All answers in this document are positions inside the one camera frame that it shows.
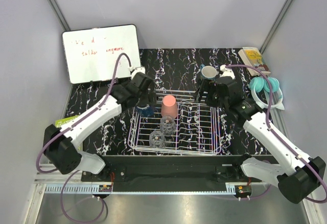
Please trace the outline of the dark blue mug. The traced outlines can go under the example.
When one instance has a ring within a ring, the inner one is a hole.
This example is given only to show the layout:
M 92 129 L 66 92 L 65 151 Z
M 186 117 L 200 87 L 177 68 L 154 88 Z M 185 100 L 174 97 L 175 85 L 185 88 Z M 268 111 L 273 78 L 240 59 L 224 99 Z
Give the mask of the dark blue mug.
M 151 102 L 139 102 L 135 109 L 142 117 L 151 117 L 154 115 L 154 104 Z

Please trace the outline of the light blue mug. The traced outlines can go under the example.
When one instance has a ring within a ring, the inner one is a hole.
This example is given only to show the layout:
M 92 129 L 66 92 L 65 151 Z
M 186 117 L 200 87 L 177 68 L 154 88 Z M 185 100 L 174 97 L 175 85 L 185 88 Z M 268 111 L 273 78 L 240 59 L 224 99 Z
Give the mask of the light blue mug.
M 200 65 L 200 79 L 215 80 L 218 75 L 218 71 L 213 66 Z

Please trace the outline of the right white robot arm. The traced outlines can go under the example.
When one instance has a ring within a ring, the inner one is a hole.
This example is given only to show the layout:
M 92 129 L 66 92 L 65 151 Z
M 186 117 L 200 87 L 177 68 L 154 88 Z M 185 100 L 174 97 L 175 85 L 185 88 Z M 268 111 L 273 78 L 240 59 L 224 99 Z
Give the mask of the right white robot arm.
M 209 80 L 202 78 L 195 101 L 204 100 L 210 107 L 219 107 L 247 132 L 254 136 L 276 159 L 278 166 L 246 156 L 232 168 L 233 178 L 244 181 L 256 178 L 279 189 L 290 202 L 298 204 L 319 186 L 326 186 L 323 176 L 325 161 L 312 158 L 296 147 L 269 121 L 268 115 L 252 98 L 243 98 L 236 80 L 231 77 Z

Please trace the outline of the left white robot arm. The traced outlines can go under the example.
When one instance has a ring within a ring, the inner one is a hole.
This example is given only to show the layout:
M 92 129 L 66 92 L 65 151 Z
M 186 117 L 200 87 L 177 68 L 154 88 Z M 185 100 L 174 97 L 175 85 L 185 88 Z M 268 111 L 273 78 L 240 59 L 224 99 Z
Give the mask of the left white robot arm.
M 127 109 L 149 108 L 156 104 L 154 81 L 137 72 L 130 81 L 116 84 L 76 119 L 57 128 L 50 125 L 44 133 L 44 155 L 61 174 L 75 170 L 91 172 L 99 181 L 110 176 L 110 168 L 102 157 L 79 150 L 82 142 L 108 120 Z

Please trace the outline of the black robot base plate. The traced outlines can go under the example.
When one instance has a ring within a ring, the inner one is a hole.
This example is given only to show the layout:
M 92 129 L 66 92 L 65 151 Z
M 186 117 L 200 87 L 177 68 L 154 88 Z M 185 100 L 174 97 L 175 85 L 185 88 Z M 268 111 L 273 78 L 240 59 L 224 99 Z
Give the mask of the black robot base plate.
M 116 194 L 219 194 L 227 183 L 246 183 L 241 163 L 250 155 L 236 156 L 104 156 L 104 172 L 83 171 L 83 182 L 113 181 Z

